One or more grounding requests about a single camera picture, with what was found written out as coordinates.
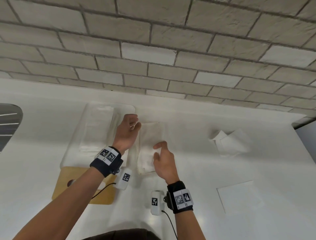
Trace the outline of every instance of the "wooden cutting board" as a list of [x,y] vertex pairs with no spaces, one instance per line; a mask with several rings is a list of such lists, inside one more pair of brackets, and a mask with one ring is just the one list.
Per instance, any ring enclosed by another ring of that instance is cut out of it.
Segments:
[[[59,196],[64,190],[67,189],[67,183],[70,180],[78,179],[88,168],[85,167],[62,167],[60,170],[60,174],[55,186],[55,190],[52,196],[52,200]],[[103,182],[105,185],[114,182],[116,176],[110,174],[107,176]],[[104,189],[97,197],[90,201],[91,204],[103,204],[110,205],[114,201],[116,188],[113,185],[108,186]]]

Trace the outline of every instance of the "black wristband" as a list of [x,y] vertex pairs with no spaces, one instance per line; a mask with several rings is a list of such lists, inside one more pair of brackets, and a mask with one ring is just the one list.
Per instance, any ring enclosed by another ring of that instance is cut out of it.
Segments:
[[106,178],[108,175],[119,172],[123,160],[121,153],[114,147],[107,147],[103,149],[97,157],[92,161],[90,167],[96,168]]
[[176,191],[185,189],[185,185],[184,185],[184,183],[182,181],[177,181],[175,183],[169,184],[167,186],[167,188],[168,188],[168,192],[170,193],[171,202],[172,202],[172,206],[173,206],[173,213],[174,214],[193,210],[193,206],[188,206],[188,207],[185,207],[185,208],[182,208],[182,209],[178,209],[177,208],[177,203],[176,203],[176,200],[174,198],[173,193],[176,192]]

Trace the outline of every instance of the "black cable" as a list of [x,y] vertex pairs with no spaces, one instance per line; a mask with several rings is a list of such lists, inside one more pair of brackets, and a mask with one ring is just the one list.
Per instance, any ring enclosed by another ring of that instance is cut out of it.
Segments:
[[167,216],[168,216],[168,218],[169,218],[169,221],[170,221],[170,223],[171,223],[171,226],[172,226],[172,228],[173,228],[174,234],[176,235],[176,239],[178,239],[178,236],[177,236],[177,234],[176,234],[176,231],[174,230],[173,224],[172,224],[172,222],[171,222],[171,219],[170,219],[168,213],[166,213],[166,212],[163,211],[163,210],[161,210],[161,211],[164,212],[165,214],[167,214]]
[[112,185],[112,184],[116,184],[115,182],[110,183],[108,185],[106,185],[100,192],[98,192],[97,194],[95,194],[91,199],[94,199],[96,196],[98,196],[104,189],[106,189],[108,186]]

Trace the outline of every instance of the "subway tile wall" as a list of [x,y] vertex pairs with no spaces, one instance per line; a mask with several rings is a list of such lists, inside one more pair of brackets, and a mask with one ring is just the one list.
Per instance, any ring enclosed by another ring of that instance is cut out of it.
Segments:
[[316,118],[316,0],[0,0],[0,77]]

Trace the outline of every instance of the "hole in cutting board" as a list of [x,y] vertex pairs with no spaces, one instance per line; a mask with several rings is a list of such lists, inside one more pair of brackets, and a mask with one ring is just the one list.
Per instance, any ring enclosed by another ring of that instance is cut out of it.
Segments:
[[[71,186],[76,180],[71,179],[69,182],[67,182],[67,187]],[[98,187],[98,190],[102,190],[105,187],[105,182],[101,182],[101,184]]]

